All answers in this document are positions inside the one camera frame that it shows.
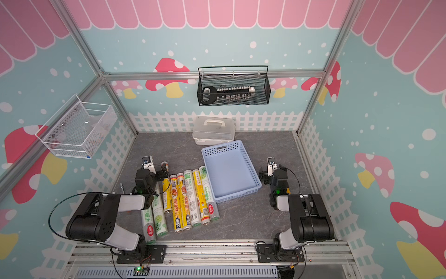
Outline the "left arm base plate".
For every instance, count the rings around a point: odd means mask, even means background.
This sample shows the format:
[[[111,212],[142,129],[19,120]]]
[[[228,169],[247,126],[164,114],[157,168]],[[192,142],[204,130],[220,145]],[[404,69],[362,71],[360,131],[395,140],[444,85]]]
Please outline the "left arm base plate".
[[[121,251],[118,264],[161,264],[164,262],[167,245],[143,245],[134,251]]]

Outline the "short yellow wrap roll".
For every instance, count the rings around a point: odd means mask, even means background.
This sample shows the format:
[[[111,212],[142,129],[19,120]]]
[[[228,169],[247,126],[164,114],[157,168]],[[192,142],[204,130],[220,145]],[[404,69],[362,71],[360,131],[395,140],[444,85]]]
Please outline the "short yellow wrap roll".
[[[167,175],[167,177],[163,180],[163,206],[165,213],[172,212],[172,197],[171,197],[171,189],[170,189],[170,173],[169,173],[169,165],[167,161],[161,163],[162,171]]]

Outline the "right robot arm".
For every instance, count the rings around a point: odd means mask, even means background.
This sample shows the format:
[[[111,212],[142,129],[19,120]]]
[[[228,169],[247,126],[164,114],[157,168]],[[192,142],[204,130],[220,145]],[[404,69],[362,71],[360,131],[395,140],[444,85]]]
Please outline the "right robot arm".
[[[319,194],[291,194],[288,170],[284,167],[260,172],[259,179],[270,187],[270,205],[289,213],[290,228],[274,238],[277,250],[289,251],[309,242],[335,239],[334,226]]]

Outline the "blue plastic basket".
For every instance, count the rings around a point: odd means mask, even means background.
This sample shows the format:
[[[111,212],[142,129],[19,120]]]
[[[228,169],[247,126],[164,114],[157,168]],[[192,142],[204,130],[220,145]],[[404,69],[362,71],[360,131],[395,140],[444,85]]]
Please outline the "blue plastic basket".
[[[213,197],[217,203],[256,193],[262,183],[240,140],[202,149]]]

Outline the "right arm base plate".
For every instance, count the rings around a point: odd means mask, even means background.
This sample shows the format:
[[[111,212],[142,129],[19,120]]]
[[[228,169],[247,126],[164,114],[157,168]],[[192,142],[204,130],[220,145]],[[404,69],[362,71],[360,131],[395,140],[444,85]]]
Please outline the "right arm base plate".
[[[255,244],[258,261],[260,263],[303,263],[305,262],[302,248],[284,250],[280,245],[267,244],[263,241]]]

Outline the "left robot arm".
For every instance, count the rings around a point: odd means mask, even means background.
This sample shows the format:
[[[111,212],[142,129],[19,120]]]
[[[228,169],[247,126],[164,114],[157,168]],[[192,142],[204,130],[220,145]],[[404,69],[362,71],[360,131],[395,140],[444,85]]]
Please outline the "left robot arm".
[[[87,193],[67,224],[66,237],[99,242],[119,251],[145,253],[145,237],[116,224],[117,215],[148,210],[161,194],[157,184],[168,175],[163,165],[142,167],[137,170],[131,194]]]

